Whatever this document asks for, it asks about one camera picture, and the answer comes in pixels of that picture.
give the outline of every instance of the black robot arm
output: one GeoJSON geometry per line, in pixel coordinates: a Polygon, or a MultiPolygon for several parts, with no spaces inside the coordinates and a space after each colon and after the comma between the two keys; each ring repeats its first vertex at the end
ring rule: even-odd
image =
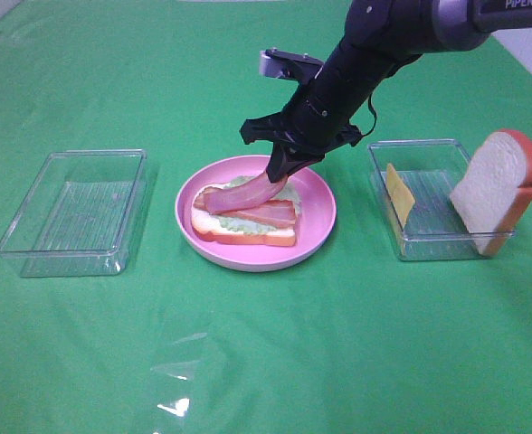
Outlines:
{"type": "Polygon", "coordinates": [[[345,34],[324,64],[277,50],[262,53],[265,75],[296,80],[284,108],[247,119],[246,144],[273,144],[271,182],[322,160],[363,135],[351,117],[385,78],[428,52],[472,50],[504,28],[532,27],[532,0],[354,0],[345,34]]]}

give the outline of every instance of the bacon strip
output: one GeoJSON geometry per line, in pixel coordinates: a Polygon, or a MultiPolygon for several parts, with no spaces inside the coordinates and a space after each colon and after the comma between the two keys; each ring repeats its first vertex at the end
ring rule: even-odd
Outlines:
{"type": "MultiPolygon", "coordinates": [[[[211,186],[205,187],[203,191],[195,197],[194,207],[210,212],[205,204],[205,199],[209,193],[215,193],[218,190],[221,189],[211,186]]],[[[294,226],[297,219],[294,203],[292,203],[292,201],[278,199],[270,199],[258,206],[246,208],[244,210],[219,212],[217,215],[251,220],[261,224],[268,224],[278,229],[286,229],[294,226]]]]}
{"type": "Polygon", "coordinates": [[[274,197],[287,181],[288,177],[284,176],[271,183],[266,172],[262,172],[242,185],[205,193],[205,207],[212,214],[253,208],[274,197]]]}
{"type": "Polygon", "coordinates": [[[253,222],[268,224],[279,229],[286,229],[296,224],[296,211],[292,201],[272,199],[254,208],[223,212],[225,217],[238,217],[253,222]]]}

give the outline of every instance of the green surface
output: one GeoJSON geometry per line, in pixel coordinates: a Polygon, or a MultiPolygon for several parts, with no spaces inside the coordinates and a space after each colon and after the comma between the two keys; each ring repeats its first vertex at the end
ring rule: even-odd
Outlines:
{"type": "MultiPolygon", "coordinates": [[[[157,171],[121,275],[0,259],[0,432],[532,432],[532,204],[495,259],[402,263],[361,144],[314,167],[337,224],[298,266],[223,269],[177,229],[194,171],[270,152],[238,129],[295,85],[260,77],[258,51],[326,58],[348,3],[29,0],[0,23],[0,238],[50,152],[143,147],[157,171]],[[185,418],[157,407],[182,398],[185,418]]],[[[532,77],[492,40],[425,56],[374,103],[373,141],[532,137],[532,77]]]]}

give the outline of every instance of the plastic container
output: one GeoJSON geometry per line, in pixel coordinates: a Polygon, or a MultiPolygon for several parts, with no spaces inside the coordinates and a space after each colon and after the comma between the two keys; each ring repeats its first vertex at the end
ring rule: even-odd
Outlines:
{"type": "Polygon", "coordinates": [[[390,226],[400,260],[483,259],[476,239],[510,238],[514,231],[469,233],[449,193],[470,157],[454,139],[394,140],[368,146],[375,196],[390,226]],[[386,165],[393,164],[413,192],[415,205],[403,226],[386,190],[386,165]]]}
{"type": "Polygon", "coordinates": [[[147,190],[141,149],[50,154],[0,240],[22,277],[119,274],[137,247],[147,190]]]}

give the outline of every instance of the yellow cheese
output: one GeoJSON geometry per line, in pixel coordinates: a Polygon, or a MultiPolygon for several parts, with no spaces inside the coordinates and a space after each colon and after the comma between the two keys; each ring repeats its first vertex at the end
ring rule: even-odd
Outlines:
{"type": "Polygon", "coordinates": [[[386,191],[391,196],[394,211],[396,212],[399,222],[405,226],[409,212],[411,212],[415,200],[413,193],[403,181],[403,178],[394,170],[391,163],[386,165],[386,191]]]}

